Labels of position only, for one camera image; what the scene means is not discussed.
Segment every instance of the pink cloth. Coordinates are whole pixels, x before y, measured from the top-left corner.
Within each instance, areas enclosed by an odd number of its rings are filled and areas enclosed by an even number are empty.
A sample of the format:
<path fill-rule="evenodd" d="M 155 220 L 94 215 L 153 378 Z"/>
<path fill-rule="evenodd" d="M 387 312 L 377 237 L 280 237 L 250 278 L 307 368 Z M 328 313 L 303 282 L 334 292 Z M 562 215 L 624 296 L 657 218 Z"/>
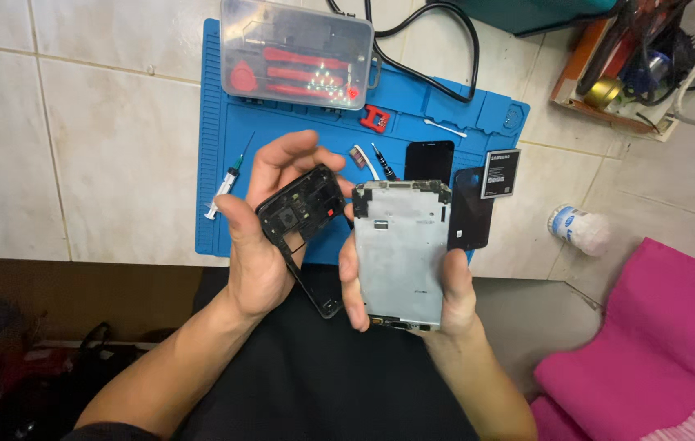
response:
<path fill-rule="evenodd" d="M 695 259 L 646 238 L 595 339 L 535 377 L 548 395 L 532 405 L 544 441 L 641 439 L 695 417 Z"/>

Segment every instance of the tile floor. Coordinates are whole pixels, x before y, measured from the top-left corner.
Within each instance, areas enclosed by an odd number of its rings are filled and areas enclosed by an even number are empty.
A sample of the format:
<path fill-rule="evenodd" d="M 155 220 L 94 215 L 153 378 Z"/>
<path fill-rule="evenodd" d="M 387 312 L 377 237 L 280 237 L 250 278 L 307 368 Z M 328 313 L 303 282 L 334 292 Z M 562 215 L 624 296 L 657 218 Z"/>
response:
<path fill-rule="evenodd" d="M 284 2 L 327 11 L 324 0 Z M 339 3 L 363 16 L 361 0 Z M 375 2 L 377 28 L 395 25 L 422 4 Z M 219 16 L 219 2 L 0 0 L 0 256 L 226 264 L 195 254 L 189 215 L 201 23 L 208 16 Z M 473 260 L 474 274 L 575 277 L 568 266 L 585 259 L 550 237 L 545 220 L 561 203 L 584 203 L 598 170 L 615 160 L 622 160 L 624 185 L 617 189 L 644 207 L 623 212 L 633 237 L 667 237 L 661 226 L 671 218 L 667 210 L 682 228 L 695 230 L 695 167 L 682 168 L 689 157 L 695 164 L 687 142 L 669 150 L 630 141 L 548 102 L 574 31 L 514 38 L 474 24 L 481 45 L 478 86 L 531 106 L 516 194 L 497 202 L 490 245 Z M 464 31 L 442 14 L 422 17 L 381 45 L 426 74 L 466 82 Z M 678 168 L 683 171 L 675 177 L 671 170 Z M 642 214 L 666 217 L 641 220 Z M 695 236 L 688 241 L 683 250 L 695 255 Z M 608 272 L 622 264 L 618 257 L 606 261 Z"/>

